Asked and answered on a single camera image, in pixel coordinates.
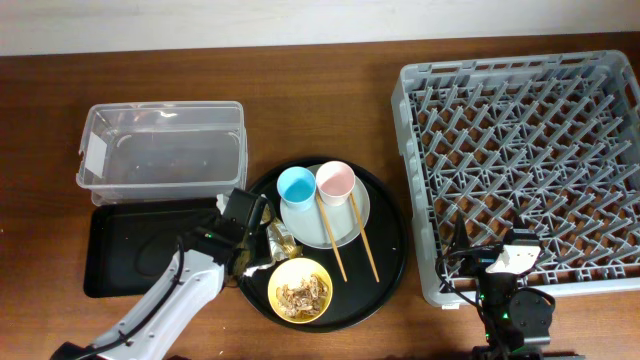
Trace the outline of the gold foil wrapper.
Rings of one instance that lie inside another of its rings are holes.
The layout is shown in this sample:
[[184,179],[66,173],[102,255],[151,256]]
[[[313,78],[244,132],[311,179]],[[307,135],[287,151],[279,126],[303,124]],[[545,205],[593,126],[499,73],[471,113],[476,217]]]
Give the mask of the gold foil wrapper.
[[302,256],[302,247],[296,244],[292,233],[269,206],[265,207],[261,220],[262,225],[266,223],[271,256],[275,262]]

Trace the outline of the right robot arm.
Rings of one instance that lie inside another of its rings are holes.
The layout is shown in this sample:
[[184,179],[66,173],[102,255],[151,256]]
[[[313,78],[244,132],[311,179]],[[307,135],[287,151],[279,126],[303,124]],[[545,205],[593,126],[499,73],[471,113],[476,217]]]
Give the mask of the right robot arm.
[[539,235],[520,217],[499,243],[473,246],[464,218],[454,226],[450,254],[462,260],[460,272],[476,281],[473,305],[485,327],[485,346],[472,349],[473,359],[542,359],[550,343],[555,310],[553,296],[518,280],[534,267],[542,250]]

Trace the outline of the food scraps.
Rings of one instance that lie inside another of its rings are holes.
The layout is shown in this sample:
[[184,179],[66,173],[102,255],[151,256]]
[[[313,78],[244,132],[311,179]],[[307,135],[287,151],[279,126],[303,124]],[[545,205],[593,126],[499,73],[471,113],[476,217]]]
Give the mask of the food scraps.
[[285,284],[276,289],[278,308],[287,318],[294,320],[309,320],[318,316],[328,295],[328,286],[316,274],[303,278],[297,287]]

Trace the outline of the white napkin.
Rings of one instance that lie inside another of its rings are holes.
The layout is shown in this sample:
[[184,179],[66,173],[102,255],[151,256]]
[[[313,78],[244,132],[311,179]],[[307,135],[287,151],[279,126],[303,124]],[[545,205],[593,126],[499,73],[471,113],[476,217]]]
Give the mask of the white napkin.
[[[218,194],[217,207],[223,212],[230,195]],[[264,195],[268,201],[268,206],[273,210],[272,202]],[[273,266],[276,262],[272,259],[267,230],[255,234],[247,234],[247,240],[244,246],[235,258],[234,266],[230,267],[233,274],[240,277],[252,277],[259,270],[266,270]]]

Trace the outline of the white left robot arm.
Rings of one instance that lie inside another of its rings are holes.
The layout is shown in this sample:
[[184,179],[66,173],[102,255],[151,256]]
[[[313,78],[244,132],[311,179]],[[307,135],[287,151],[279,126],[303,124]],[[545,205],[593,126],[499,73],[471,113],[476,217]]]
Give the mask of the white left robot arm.
[[143,298],[87,347],[62,344],[54,359],[161,359],[192,318],[243,275],[258,257],[269,256],[267,226],[216,220],[177,236],[170,265]]

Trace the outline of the yellow bowl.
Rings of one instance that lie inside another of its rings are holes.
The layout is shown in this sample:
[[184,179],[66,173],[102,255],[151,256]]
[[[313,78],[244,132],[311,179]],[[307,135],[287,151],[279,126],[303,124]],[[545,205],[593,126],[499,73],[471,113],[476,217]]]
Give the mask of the yellow bowl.
[[[287,318],[278,308],[276,299],[276,289],[285,284],[290,287],[297,287],[303,278],[316,274],[329,288],[328,299],[322,312],[309,320],[294,320]],[[329,308],[333,296],[333,284],[327,270],[318,262],[307,258],[295,258],[280,264],[271,274],[267,289],[268,301],[273,311],[283,320],[292,324],[307,324],[319,319]]]

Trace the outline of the blue cup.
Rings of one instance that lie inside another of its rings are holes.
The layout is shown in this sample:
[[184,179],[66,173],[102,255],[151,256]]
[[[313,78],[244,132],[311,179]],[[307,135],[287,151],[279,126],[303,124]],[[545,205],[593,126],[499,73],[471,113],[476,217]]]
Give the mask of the blue cup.
[[316,179],[307,168],[289,167],[279,175],[276,188],[288,208],[305,211],[315,198]]

